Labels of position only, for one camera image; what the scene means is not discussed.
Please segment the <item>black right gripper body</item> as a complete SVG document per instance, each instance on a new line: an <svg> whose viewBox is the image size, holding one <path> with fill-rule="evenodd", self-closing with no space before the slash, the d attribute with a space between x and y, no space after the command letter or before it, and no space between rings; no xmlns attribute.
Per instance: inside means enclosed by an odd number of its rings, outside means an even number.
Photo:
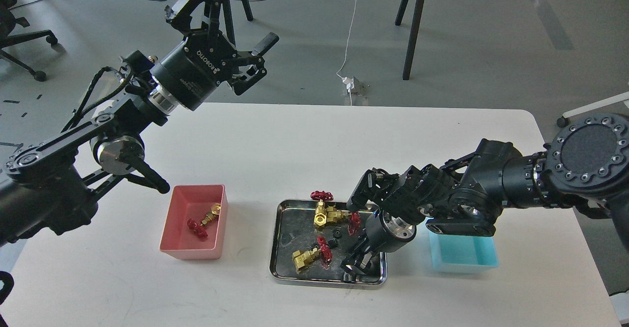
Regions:
<svg viewBox="0 0 629 327"><path fill-rule="evenodd" d="M393 253L408 244L416 236L417 228L402 218L377 211L366 220L366 246L364 253Z"/></svg>

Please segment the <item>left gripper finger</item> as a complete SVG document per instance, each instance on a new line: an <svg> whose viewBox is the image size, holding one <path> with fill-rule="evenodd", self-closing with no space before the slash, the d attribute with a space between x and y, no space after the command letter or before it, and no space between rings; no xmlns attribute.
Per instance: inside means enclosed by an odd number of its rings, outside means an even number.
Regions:
<svg viewBox="0 0 629 327"><path fill-rule="evenodd" d="M192 13L203 5L203 20L200 28L192 28ZM222 6L225 7L225 23L229 40L234 40L233 19L228 11L229 0L178 0L173 6L166 6L165 20L184 36L193 31L219 29L219 16Z"/></svg>
<svg viewBox="0 0 629 327"><path fill-rule="evenodd" d="M279 36L274 32L268 33L263 40L261 40L253 49L252 56L263 56L266 54L277 42L279 42Z"/></svg>

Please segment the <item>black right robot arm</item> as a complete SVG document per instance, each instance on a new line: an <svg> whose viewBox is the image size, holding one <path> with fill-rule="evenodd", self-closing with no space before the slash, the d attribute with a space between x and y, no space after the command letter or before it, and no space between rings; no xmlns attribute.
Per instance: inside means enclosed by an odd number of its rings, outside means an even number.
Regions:
<svg viewBox="0 0 629 327"><path fill-rule="evenodd" d="M373 257L411 242L421 223L441 235L492 237L505 208L575 208L592 219L609 218L627 247L628 126L628 116L593 114L530 156L512 143L483 139L474 152L440 167L367 170L346 208L358 212L373 202L378 209L341 267L365 275Z"/></svg>

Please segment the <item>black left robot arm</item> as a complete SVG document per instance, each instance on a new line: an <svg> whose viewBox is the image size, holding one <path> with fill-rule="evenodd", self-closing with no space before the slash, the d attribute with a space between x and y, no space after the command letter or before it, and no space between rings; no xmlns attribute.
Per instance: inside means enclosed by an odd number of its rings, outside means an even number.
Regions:
<svg viewBox="0 0 629 327"><path fill-rule="evenodd" d="M167 193L170 185L144 161L140 134L164 125L177 107L197 109L222 83L241 95L267 70L263 55L279 40L270 33L238 51L219 16L229 0L178 0L166 22L183 40L163 60L140 52L124 60L127 74L113 104L85 122L78 116L58 136L19 149L2 166L1 244L40 229L56 235L90 224L97 202L122 180Z"/></svg>

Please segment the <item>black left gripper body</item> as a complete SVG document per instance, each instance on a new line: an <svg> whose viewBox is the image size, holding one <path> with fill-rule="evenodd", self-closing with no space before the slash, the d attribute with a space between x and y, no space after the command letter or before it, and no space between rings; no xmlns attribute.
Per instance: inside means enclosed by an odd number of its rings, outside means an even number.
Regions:
<svg viewBox="0 0 629 327"><path fill-rule="evenodd" d="M236 95L267 74L263 56L237 51L224 35L189 35L151 68L155 81L175 100L194 111L220 85Z"/></svg>

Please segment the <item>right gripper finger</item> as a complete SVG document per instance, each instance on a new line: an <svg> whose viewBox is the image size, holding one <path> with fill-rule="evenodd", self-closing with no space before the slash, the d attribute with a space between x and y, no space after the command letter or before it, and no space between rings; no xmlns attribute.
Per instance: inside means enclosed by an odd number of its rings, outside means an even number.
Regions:
<svg viewBox="0 0 629 327"><path fill-rule="evenodd" d="M353 265L356 274L362 273L360 271L359 265L361 264L364 257L368 255L369 252L369 238L368 237L359 237L357 242L352 246L349 250L349 254L343 259L341 263L341 267L343 269L344 265Z"/></svg>
<svg viewBox="0 0 629 327"><path fill-rule="evenodd" d="M359 265L362 273L355 276L355 281L382 281L381 262L382 252L369 253Z"/></svg>

